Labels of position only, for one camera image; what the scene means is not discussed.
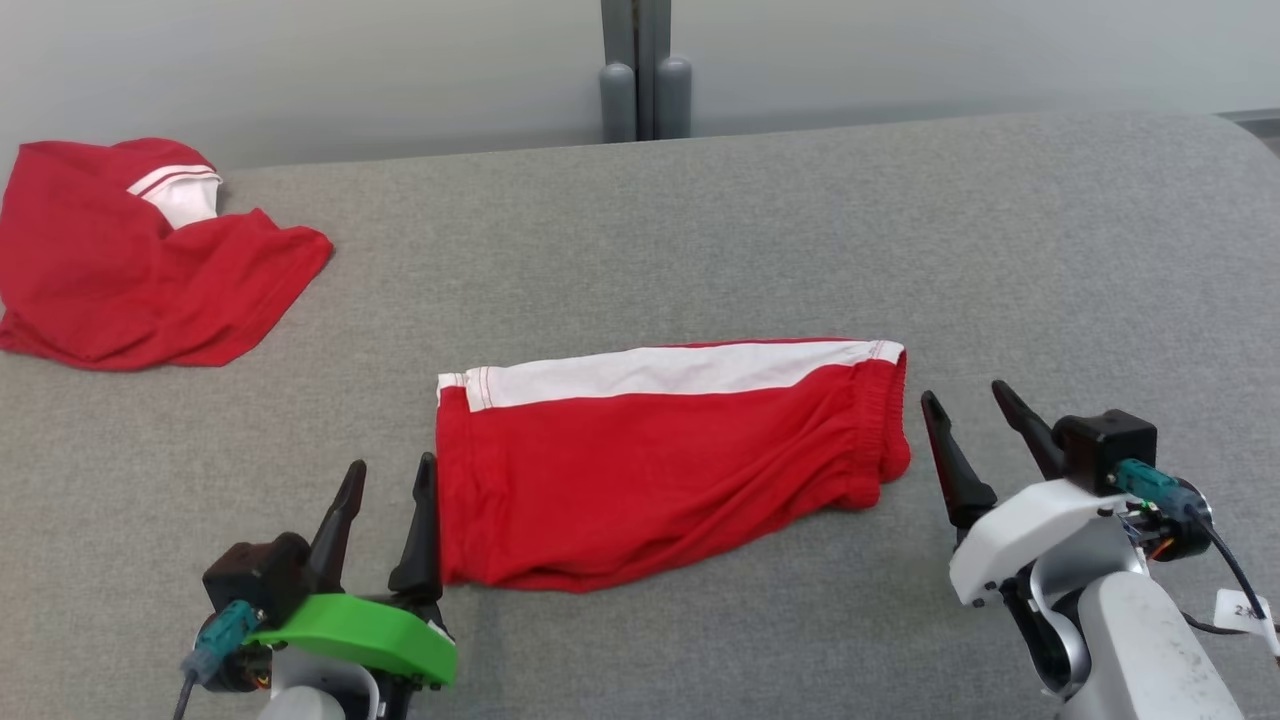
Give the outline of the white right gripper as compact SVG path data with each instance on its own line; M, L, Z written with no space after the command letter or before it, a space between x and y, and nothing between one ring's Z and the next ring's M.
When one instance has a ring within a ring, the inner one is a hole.
M1148 596L1149 571L1123 520L1132 496L1097 497L1061 479L1064 454L1051 427L1007 382L992 380L992 393L1041 475L1051 482L1028 487L997 506L995 489L978 477L955 439L941 401L932 391L922 395L931 452L959 546L948 565L959 601L987 600L995 594L989 584L1012 579L1023 568L1030 569L1037 611L1094 582L1111 583L1121 597ZM1111 582L1112 574L1123 579Z

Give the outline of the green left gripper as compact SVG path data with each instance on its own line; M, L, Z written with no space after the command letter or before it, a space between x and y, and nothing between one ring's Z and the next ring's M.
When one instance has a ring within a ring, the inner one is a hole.
M310 544L312 591L343 591L349 530L358 516L366 462L352 462ZM390 592L419 603L443 596L438 465L424 454L413 516ZM436 607L422 612L352 594L315 594L279 629L251 635L270 648L269 700L256 720L408 720L420 691L454 684L456 642Z

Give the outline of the red shorts with white stripe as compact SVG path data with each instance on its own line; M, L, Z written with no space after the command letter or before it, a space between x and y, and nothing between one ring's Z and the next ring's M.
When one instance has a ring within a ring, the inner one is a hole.
M905 474L890 340L659 346L436 380L443 575L585 593L736 550Z

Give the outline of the red basketball jersey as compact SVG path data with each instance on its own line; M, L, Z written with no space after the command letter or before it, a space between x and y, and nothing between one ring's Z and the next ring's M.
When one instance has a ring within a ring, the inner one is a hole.
M22 145L0 202L0 350L138 372L255 348L333 246L259 209L220 214L220 186L169 138Z

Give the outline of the grey partition post with feet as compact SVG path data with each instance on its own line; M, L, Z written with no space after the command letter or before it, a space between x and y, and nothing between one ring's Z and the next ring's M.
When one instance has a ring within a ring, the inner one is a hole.
M599 0L604 65L596 78L605 143L687 138L692 64L671 49L673 0Z

